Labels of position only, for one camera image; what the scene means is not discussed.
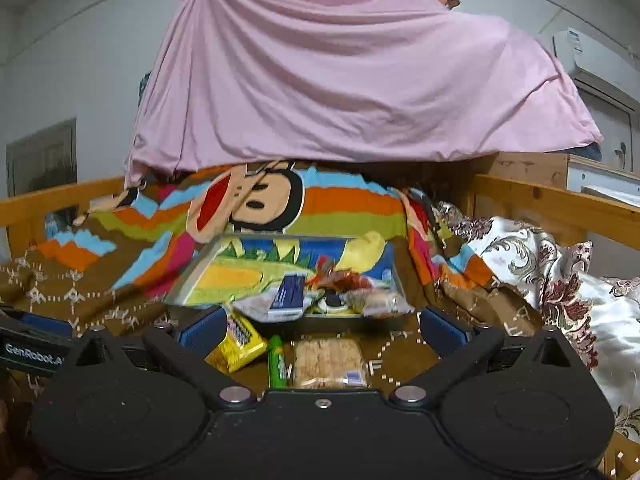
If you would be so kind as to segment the green red orange snack packet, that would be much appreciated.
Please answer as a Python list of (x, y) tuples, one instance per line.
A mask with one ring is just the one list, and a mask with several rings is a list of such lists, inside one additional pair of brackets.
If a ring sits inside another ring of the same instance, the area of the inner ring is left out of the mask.
[(271, 389), (288, 388), (288, 364), (282, 339), (278, 335), (268, 341), (268, 379)]

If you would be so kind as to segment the white floral satin quilt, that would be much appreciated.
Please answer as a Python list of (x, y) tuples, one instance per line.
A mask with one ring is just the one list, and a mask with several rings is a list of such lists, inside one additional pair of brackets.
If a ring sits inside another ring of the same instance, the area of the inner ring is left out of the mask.
[(616, 431), (637, 442), (638, 276), (590, 275), (590, 242), (563, 247), (530, 223), (471, 219), (450, 203), (440, 203), (436, 210), (501, 283), (515, 287), (546, 324), (562, 330), (611, 404)]

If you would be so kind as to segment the wooden bed frame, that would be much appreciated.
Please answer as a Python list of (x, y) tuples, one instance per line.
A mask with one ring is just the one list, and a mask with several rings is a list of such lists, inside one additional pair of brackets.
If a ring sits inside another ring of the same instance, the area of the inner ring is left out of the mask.
[[(124, 188), (122, 177), (66, 184), (7, 198), (1, 202), (1, 226), (8, 236), (9, 254), (44, 240), (44, 216), (67, 207), (87, 206), (92, 200)], [(639, 208), (607, 198), (579, 194), (552, 186), (474, 174), (447, 184), (444, 196), (469, 216), (477, 214), (477, 200), (487, 198), (499, 216), (513, 218), (533, 211), (534, 218), (558, 228), (559, 239), (577, 243), (580, 233), (593, 232), (632, 249), (639, 247)]]

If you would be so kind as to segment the wooden cabinet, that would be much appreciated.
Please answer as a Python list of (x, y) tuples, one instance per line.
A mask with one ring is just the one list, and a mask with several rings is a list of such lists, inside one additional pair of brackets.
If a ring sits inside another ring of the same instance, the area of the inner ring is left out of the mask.
[(602, 162), (560, 153), (498, 153), (471, 160), (481, 174), (580, 192), (583, 188), (607, 188), (639, 195), (639, 176), (613, 169)]

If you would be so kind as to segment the blue white snack pouch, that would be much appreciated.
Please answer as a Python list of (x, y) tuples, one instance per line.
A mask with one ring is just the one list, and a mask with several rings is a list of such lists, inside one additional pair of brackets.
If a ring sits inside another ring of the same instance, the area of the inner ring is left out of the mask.
[(285, 275), (268, 310), (268, 318), (281, 321), (299, 318), (304, 314), (305, 277), (302, 274)]

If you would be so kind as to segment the grey wall panel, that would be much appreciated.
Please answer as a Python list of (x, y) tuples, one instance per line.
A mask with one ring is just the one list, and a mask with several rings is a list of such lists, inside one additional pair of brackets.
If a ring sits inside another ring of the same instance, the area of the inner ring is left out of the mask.
[(6, 146), (6, 189), (10, 197), (76, 182), (75, 118)]

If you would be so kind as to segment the pink bed sheet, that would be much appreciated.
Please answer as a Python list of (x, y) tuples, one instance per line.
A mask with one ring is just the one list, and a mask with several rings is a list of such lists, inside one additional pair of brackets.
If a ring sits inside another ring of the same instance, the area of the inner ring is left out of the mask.
[(559, 60), (438, 0), (183, 0), (126, 180), (273, 159), (452, 162), (602, 133)]

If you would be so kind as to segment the metal tray with dinosaur picture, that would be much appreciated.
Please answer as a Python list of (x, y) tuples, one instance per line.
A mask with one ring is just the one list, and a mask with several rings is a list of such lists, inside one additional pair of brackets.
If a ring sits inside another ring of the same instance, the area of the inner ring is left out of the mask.
[(307, 287), (306, 281), (316, 274), (321, 256), (333, 259), (338, 270), (366, 276), (372, 288), (390, 289), (405, 297), (393, 247), (377, 232), (360, 237), (241, 234), (220, 236), (208, 244), (172, 286), (166, 302), (178, 318), (213, 306), (241, 314), (231, 307), (234, 300), (278, 290), (285, 275), (302, 274), (305, 292), (319, 295), (302, 318), (281, 323), (258, 323), (248, 318), (250, 322), (262, 330), (379, 332), (401, 325), (411, 315), (364, 318), (349, 309), (342, 297), (344, 292)]

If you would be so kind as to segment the white pink printed snack packet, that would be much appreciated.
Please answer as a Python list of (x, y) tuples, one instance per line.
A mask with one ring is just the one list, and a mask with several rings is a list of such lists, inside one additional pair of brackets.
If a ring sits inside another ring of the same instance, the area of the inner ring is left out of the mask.
[(246, 318), (258, 323), (281, 323), (297, 321), (303, 317), (305, 312), (319, 299), (319, 295), (315, 292), (303, 293), (303, 307), (300, 309), (289, 310), (284, 313), (270, 314), (270, 308), (277, 291), (272, 288), (258, 295), (247, 296), (242, 299), (234, 300), (231, 307), (235, 311), (239, 311)]

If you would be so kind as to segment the clear bag of bread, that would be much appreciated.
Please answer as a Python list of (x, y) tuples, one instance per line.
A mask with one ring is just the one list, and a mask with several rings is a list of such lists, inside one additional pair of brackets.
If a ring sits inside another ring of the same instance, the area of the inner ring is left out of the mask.
[(364, 318), (399, 318), (416, 310), (399, 292), (384, 288), (363, 288), (342, 295), (349, 309)]

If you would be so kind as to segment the yellow snack bar pack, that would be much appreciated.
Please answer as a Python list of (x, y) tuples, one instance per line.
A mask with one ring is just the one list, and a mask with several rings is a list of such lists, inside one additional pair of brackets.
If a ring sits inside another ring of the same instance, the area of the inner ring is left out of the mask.
[(267, 347), (265, 338), (247, 318), (231, 313), (222, 343), (206, 356), (205, 362), (216, 370), (232, 374), (262, 356)]

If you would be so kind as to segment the clear pack of crackers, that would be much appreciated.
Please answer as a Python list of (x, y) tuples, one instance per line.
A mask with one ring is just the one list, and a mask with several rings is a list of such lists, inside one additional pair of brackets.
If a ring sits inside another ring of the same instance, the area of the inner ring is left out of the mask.
[(369, 376), (360, 345), (350, 338), (314, 338), (294, 346), (296, 389), (367, 388)]

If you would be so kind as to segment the colourful monkey print blanket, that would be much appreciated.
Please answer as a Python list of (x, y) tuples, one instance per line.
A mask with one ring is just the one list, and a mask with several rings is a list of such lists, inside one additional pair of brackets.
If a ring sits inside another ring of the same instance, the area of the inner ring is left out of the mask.
[[(393, 247), (408, 303), (416, 310), (397, 327), (358, 332), (262, 330), (278, 335), (292, 386), (294, 346), (314, 338), (350, 338), (360, 345), (367, 388), (390, 391), (440, 357), (422, 339), (426, 307), (471, 326), (486, 323), (510, 336), (532, 336), (541, 315), (439, 218), (432, 172), (420, 164), (254, 162), (208, 168), (140, 184), (78, 207), (75, 221), (1, 266), (1, 307), (66, 321), (73, 345), (86, 333), (118, 337), (136, 364), (149, 367), (141, 333), (193, 318), (171, 313), (168, 292), (201, 251), (226, 235), (360, 237), (377, 232)], [(227, 374), (269, 389), (268, 347)]]

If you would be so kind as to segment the white air conditioner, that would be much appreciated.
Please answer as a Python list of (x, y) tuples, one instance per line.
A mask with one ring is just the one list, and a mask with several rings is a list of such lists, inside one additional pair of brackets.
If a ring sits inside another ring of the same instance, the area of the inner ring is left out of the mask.
[(639, 99), (639, 72), (624, 58), (583, 32), (568, 28), (553, 35), (555, 56), (574, 79), (614, 96)]

